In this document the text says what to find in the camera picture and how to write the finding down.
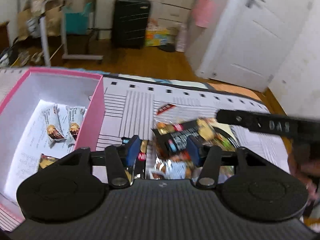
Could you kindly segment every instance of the cardboard box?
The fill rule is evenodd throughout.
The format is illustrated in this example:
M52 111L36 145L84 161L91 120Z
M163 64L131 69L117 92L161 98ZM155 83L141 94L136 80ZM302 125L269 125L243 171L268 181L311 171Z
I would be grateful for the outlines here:
M63 134L68 130L65 106L86 108L74 149L95 150L104 117L103 76L55 68L31 67L0 104L0 211L17 222L24 217L16 203L19 184L38 170L41 153L62 158L73 148L47 143L42 110L58 104Z

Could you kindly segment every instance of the white door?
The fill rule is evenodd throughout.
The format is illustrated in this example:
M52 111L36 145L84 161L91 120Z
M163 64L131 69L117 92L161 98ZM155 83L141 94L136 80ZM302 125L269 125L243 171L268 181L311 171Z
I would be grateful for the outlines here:
M313 0L254 0L250 8L247 1L210 77L264 91L300 34Z

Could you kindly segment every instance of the red label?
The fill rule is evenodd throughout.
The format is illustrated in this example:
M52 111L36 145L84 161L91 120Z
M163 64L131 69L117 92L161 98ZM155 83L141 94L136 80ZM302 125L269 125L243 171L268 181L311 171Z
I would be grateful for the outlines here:
M138 155L139 161L145 161L147 159L147 155L145 153L140 152Z
M174 129L175 129L177 132L180 132L180 131L183 130L182 125L179 124L179 123L174 124L173 127L174 127Z
M175 107L175 105L173 105L173 104L166 104L164 106L161 106L158 109L157 115L162 114L163 112L165 112L165 111L167 111L167 110L169 110L170 108L173 108L173 107Z

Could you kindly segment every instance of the snack wrapper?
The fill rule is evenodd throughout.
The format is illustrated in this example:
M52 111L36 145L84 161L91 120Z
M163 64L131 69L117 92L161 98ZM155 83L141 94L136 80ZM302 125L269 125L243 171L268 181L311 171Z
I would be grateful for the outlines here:
M44 154L41 154L40 162L39 162L39 170L43 170L44 168L48 167L49 165L55 163L58 159L51 156L46 156Z
M235 151L239 146L232 128L199 111L164 103L158 109L154 125L155 166L148 170L150 179L192 179L197 181L202 167L194 166L186 150L187 138L193 135L202 145L219 146ZM234 175L232 166L221 166L218 183Z
M66 110L68 111L69 119L69 132L67 135L67 140L74 143L77 140L77 136L80 131L85 108L66 106Z
M58 106L57 104L50 106L43 111L45 124L47 127L47 134L49 138L49 145L52 145L54 142L59 142L64 140L65 137L61 131L61 126L58 117Z
M130 138L122 137L122 145L127 144L130 141ZM145 169L146 169L146 159L147 159L147 146L149 141L142 140L140 144L140 152L133 166L125 167L125 173L130 181L133 183L134 179L144 179L145 178Z

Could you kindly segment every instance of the metal screw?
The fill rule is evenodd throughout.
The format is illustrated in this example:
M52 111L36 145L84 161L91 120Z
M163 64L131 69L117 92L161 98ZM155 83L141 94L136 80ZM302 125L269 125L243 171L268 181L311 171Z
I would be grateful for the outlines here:
M115 185L115 186L119 186L119 187L121 187L121 186L124 186L125 184L127 184L127 180L126 179L124 179L124 178L115 178L115 179L113 179L112 181L111 181L111 183L113 184L113 185Z
M199 183L202 186L212 186L214 184L214 179L211 178L201 178L199 179Z

